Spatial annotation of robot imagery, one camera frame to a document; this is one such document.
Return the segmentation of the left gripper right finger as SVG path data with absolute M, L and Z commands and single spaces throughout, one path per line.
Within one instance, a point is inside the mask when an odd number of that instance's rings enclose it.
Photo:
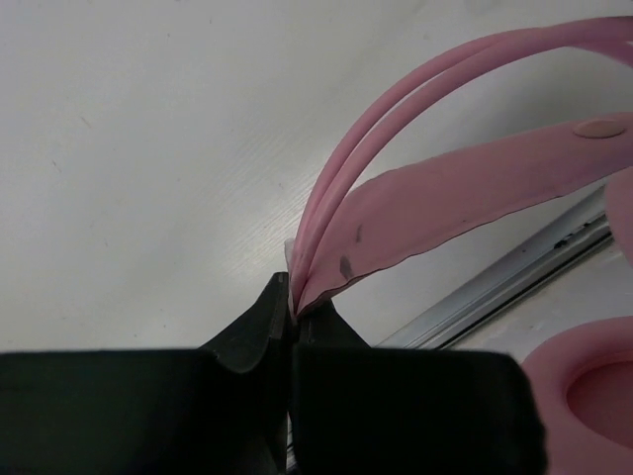
M 542 474 L 545 429 L 510 356 L 378 348 L 331 304 L 301 319 L 291 422 L 303 474 Z

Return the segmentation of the pink headphones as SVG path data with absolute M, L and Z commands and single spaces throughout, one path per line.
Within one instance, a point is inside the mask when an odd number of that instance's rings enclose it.
M 418 115 L 492 70 L 556 48 L 632 61 L 632 20 L 607 17 L 482 37 L 405 76 L 356 121 L 311 192 L 289 260 L 302 319 L 363 278 L 506 215 L 607 182 L 605 212 L 632 252 L 632 116 L 616 113 L 537 129 L 388 171 L 358 176 Z M 522 363 L 545 429 L 542 474 L 632 470 L 632 321 L 580 325 Z

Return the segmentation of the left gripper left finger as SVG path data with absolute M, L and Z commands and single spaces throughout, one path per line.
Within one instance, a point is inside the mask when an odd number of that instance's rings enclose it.
M 1 357 L 5 474 L 281 474 L 289 278 L 197 348 Z

